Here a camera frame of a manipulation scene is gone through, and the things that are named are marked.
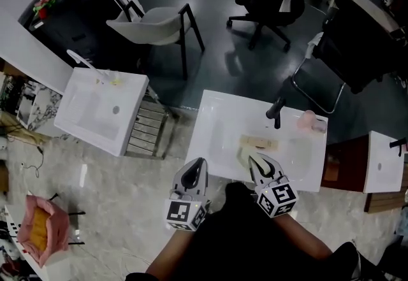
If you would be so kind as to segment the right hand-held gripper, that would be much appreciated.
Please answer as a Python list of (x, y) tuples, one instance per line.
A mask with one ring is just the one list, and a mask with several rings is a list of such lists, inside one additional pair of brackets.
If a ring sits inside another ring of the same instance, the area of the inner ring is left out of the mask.
[(261, 209), (270, 218), (289, 213), (298, 201), (298, 193), (280, 164), (266, 154), (257, 153), (249, 156), (248, 165)]

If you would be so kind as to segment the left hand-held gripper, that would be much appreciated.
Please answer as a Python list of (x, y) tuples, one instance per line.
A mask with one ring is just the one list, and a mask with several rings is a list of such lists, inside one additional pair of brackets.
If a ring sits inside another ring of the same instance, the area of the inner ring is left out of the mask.
[(195, 232), (210, 206), (207, 186), (207, 161), (199, 157), (185, 164), (176, 173), (170, 197), (164, 202), (164, 221), (174, 229)]

